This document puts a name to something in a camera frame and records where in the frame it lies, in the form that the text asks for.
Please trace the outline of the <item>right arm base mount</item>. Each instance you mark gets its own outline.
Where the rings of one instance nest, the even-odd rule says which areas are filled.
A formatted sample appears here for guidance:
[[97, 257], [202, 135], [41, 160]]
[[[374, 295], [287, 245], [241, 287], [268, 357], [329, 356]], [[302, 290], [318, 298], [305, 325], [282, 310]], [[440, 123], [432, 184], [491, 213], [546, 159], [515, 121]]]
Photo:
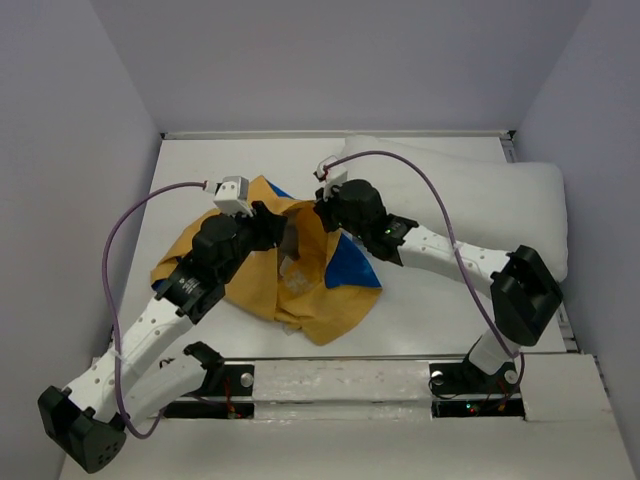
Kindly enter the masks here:
[[434, 418], [524, 418], [524, 403], [513, 362], [487, 375], [466, 361], [429, 364], [428, 387]]

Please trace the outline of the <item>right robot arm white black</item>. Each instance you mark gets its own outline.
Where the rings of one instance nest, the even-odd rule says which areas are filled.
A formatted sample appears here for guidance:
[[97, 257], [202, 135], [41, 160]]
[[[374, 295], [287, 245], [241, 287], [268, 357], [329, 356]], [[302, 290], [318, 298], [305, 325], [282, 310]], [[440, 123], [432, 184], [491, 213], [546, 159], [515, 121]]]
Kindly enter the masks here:
[[454, 242], [389, 213], [378, 190], [362, 179], [318, 189], [314, 210], [326, 231], [348, 232], [373, 257], [448, 277], [465, 284], [472, 296], [490, 299], [487, 331], [460, 363], [443, 369], [442, 393], [482, 392], [497, 380], [517, 381], [515, 356], [538, 343], [563, 300], [535, 249], [521, 245], [505, 252]]

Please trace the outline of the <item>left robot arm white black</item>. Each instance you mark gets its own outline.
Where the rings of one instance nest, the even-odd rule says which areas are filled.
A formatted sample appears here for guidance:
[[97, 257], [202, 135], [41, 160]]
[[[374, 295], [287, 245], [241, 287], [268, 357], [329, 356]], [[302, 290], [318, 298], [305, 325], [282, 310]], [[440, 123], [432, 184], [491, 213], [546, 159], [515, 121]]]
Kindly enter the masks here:
[[224, 376], [220, 353], [203, 342], [168, 365], [165, 350], [225, 296], [225, 287], [254, 252], [277, 248], [287, 219], [255, 201], [249, 214], [207, 218], [144, 311], [113, 346], [63, 388], [38, 399], [46, 434], [86, 473], [105, 468], [147, 417], [183, 395], [215, 392]]

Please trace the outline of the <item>white pillow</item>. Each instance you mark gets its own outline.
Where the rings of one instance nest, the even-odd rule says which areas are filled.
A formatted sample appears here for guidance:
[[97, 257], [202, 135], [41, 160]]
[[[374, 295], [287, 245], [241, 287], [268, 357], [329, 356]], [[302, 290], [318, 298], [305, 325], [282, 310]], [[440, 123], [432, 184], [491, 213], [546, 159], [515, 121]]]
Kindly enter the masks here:
[[496, 137], [346, 137], [352, 179], [369, 181], [387, 210], [493, 250], [535, 249], [558, 281], [568, 273], [564, 181], [549, 163], [509, 163]]

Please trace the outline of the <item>yellow blue pillowcase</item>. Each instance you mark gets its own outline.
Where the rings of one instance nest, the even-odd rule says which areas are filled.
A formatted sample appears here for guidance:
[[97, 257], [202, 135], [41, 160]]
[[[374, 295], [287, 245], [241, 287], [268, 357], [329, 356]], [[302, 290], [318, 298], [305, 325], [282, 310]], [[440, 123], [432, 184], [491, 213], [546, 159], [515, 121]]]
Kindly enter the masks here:
[[[248, 202], [262, 201], [288, 218], [281, 245], [253, 250], [225, 286], [228, 301], [266, 320], [300, 329], [327, 344], [355, 327], [376, 303], [381, 285], [361, 251], [344, 234], [327, 233], [313, 202], [281, 195], [264, 177], [249, 182]], [[151, 273], [156, 291], [191, 250], [210, 210], [174, 242]]]

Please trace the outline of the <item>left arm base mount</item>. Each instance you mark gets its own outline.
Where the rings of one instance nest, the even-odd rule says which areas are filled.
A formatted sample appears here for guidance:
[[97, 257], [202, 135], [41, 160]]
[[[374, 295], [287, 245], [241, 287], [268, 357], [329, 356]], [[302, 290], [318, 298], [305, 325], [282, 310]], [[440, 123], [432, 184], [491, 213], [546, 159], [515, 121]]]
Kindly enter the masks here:
[[255, 365], [228, 362], [219, 378], [208, 375], [203, 385], [169, 404], [167, 419], [250, 419], [254, 416]]

